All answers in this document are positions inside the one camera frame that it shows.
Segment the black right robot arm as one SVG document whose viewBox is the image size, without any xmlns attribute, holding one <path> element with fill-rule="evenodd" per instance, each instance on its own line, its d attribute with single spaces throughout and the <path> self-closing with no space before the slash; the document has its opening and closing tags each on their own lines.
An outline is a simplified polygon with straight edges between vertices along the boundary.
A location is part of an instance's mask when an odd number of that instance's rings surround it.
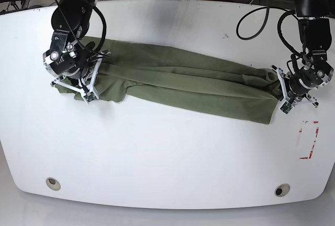
<svg viewBox="0 0 335 226">
<path fill-rule="evenodd" d="M 52 14 L 53 35 L 49 50 L 43 54 L 46 70 L 56 78 L 68 77 L 71 81 L 83 83 L 91 77 L 96 61 L 104 58 L 100 52 L 107 32 L 103 14 L 96 7 L 98 0 L 59 0 Z M 103 24 L 99 43 L 91 41 L 87 45 L 81 39 L 87 34 L 92 12 Z"/>
</svg>

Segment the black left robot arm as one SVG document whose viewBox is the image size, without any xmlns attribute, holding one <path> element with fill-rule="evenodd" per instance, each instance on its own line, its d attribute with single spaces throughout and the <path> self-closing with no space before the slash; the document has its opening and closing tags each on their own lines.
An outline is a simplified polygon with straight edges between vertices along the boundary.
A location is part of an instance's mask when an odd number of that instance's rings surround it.
<svg viewBox="0 0 335 226">
<path fill-rule="evenodd" d="M 285 10 L 277 23 L 277 33 L 286 48 L 291 51 L 292 71 L 283 74 L 275 66 L 276 82 L 274 90 L 269 90 L 272 99 L 289 104 L 302 98 L 312 100 L 308 94 L 312 89 L 327 85 L 332 79 L 334 69 L 327 62 L 327 50 L 331 46 L 330 8 L 328 0 L 294 0 L 295 9 Z M 298 21 L 301 52 L 296 51 L 284 38 L 281 25 L 287 16 L 294 16 Z"/>
</svg>

